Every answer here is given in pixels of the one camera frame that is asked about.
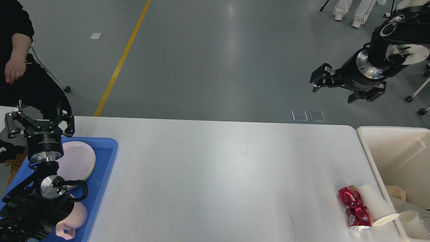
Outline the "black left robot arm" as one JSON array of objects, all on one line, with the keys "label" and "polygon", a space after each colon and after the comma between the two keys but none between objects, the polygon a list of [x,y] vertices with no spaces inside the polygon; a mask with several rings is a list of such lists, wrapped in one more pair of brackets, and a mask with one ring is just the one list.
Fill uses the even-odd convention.
[{"label": "black left robot arm", "polygon": [[86,181],[65,180],[57,174],[63,156],[61,136],[73,136],[74,117],[61,111],[53,121],[34,120],[23,112],[22,104],[20,100],[17,110],[5,115],[5,126],[9,138],[26,137],[33,173],[2,199],[2,242],[46,239],[71,214],[72,206],[88,196]]}]

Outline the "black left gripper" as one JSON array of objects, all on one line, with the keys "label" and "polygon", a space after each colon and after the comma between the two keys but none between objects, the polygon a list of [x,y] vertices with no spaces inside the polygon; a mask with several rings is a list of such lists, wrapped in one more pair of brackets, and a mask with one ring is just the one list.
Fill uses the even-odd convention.
[{"label": "black left gripper", "polygon": [[37,121],[23,111],[23,101],[19,100],[17,109],[5,115],[5,128],[10,139],[26,136],[28,160],[31,163],[55,161],[63,156],[61,136],[75,134],[74,116],[71,110],[57,104],[58,116],[50,122],[50,131],[37,131]]}]

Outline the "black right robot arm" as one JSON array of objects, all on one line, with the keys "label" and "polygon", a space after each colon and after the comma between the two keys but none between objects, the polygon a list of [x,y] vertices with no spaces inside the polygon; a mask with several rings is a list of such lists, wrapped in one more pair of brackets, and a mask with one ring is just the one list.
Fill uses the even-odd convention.
[{"label": "black right robot arm", "polygon": [[388,20],[374,29],[370,42],[339,69],[324,63],[313,71],[313,92],[337,87],[352,92],[348,103],[375,101],[385,93],[387,78],[429,56],[429,21],[428,2],[392,12]]}]

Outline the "seated person's hand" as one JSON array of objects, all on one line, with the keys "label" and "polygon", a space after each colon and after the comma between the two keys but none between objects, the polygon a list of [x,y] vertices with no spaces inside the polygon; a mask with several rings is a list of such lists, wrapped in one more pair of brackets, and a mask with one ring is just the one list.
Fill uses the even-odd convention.
[{"label": "seated person's hand", "polygon": [[21,78],[26,71],[26,59],[15,58],[11,59],[5,65],[5,80],[7,84],[14,84],[16,80]]}]

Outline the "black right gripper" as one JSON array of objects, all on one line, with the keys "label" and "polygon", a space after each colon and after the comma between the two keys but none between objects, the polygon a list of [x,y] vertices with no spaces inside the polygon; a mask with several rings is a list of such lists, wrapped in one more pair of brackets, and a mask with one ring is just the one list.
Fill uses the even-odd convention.
[{"label": "black right gripper", "polygon": [[368,49],[360,49],[337,70],[333,70],[328,63],[321,64],[312,72],[310,84],[313,85],[312,92],[323,87],[350,90],[352,94],[347,103],[357,100],[373,102],[385,94],[384,71],[370,63]]}]

